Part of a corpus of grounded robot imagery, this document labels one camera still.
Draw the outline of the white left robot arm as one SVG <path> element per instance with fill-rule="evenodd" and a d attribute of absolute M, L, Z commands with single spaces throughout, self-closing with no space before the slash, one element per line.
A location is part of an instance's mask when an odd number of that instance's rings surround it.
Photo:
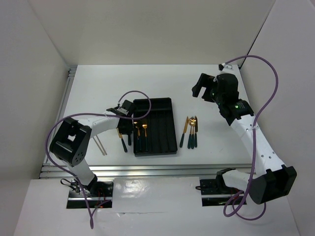
<path fill-rule="evenodd" d="M 104 189 L 85 160 L 90 139 L 98 140 L 99 134 L 116 129 L 120 138 L 127 135 L 128 145 L 131 145 L 131 117 L 135 110 L 135 104 L 125 100 L 122 105 L 108 109 L 110 114 L 103 113 L 81 120 L 66 118 L 59 127 L 49 150 L 75 174 L 81 182 L 80 191 L 86 196 Z"/>

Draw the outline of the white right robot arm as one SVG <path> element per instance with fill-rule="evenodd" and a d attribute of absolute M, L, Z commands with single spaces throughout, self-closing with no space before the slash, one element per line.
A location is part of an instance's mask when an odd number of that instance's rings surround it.
<path fill-rule="evenodd" d="M 220 114 L 240 137 L 254 165 L 253 175 L 234 168 L 217 172 L 216 190 L 221 193 L 230 188 L 242 190 L 258 205 L 288 195 L 297 172 L 276 155 L 258 126 L 257 115 L 247 101 L 239 98 L 236 76 L 221 73 L 214 77 L 202 73 L 192 88 L 193 97 L 198 97 L 202 88 L 206 89 L 202 99 L 218 105 Z"/>

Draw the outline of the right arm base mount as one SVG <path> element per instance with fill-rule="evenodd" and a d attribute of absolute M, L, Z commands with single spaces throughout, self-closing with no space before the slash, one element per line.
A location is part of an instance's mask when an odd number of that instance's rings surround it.
<path fill-rule="evenodd" d="M 224 206 L 230 197 L 239 192 L 239 189 L 227 187 L 223 182 L 222 175 L 232 170 L 235 169 L 223 169 L 217 172 L 215 179 L 201 179 L 199 181 L 200 184 L 195 189 L 201 193 L 203 207 Z"/>

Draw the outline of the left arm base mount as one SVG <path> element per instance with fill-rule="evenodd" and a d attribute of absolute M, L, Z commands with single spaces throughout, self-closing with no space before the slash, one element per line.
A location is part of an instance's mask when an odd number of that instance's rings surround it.
<path fill-rule="evenodd" d="M 87 208 L 83 196 L 83 190 L 79 186 L 77 180 L 62 178 L 60 183 L 69 188 L 67 209 L 83 209 Z M 87 201 L 90 208 L 111 208 L 113 196 L 113 181 L 98 182 L 95 189 L 91 191 L 84 190 L 87 195 Z"/>

